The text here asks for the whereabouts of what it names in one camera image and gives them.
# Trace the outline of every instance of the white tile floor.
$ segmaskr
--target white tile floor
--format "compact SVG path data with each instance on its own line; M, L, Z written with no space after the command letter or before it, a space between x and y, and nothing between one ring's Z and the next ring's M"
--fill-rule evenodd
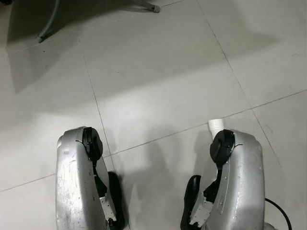
M84 125L122 178L127 230L178 230L217 117L262 144L266 196L307 228L306 1L155 2L63 4L39 45L48 13L0 5L1 230L56 229L57 139ZM265 217L287 229L270 205Z

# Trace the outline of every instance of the white tube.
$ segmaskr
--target white tube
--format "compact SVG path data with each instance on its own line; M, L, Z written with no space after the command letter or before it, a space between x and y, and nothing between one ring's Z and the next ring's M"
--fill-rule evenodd
M212 134L212 139L215 138L215 135L225 129L223 119L212 119L208 121L209 130Z

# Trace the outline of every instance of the floor tile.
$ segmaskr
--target floor tile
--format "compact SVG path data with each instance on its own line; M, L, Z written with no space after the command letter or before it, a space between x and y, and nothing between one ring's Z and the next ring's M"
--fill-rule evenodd
M71 128L96 128L109 155L78 50L63 39L1 58L0 191L53 174L58 138Z
M252 106L307 89L305 0L198 1Z
M306 229L307 92L263 105L254 111L282 167L282 173L275 178L280 185L270 196L275 196L276 202L284 208L293 229ZM277 229L287 229L283 227L283 218L279 224Z
M261 143L266 191L278 189L281 168L253 112L224 121L227 128L248 132ZM187 182L212 163L211 142L207 125L202 125L111 155L122 180L132 230L179 229Z
M55 176L0 192L0 229L55 230Z
M111 153L248 109L194 0L103 26L81 43Z

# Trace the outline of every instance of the scratched metal surface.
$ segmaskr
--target scratched metal surface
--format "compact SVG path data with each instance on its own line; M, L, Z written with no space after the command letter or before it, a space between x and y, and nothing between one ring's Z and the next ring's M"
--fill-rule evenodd
M81 142L84 127L66 131L58 141L57 230L106 230L94 183L93 165Z
M263 230L262 148L254 136L235 130L234 134L236 146L223 166L220 189L202 230Z

